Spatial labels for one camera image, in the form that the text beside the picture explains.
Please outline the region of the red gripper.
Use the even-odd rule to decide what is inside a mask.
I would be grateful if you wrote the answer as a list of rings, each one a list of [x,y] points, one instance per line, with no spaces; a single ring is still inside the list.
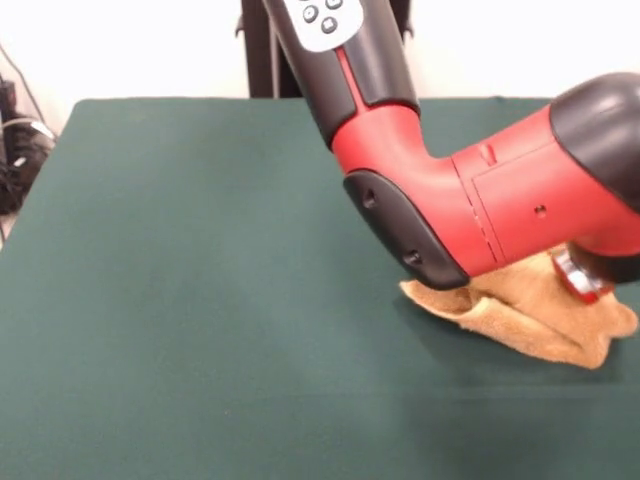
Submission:
[[[613,292],[612,284],[569,284],[573,294],[584,304],[590,305]]]

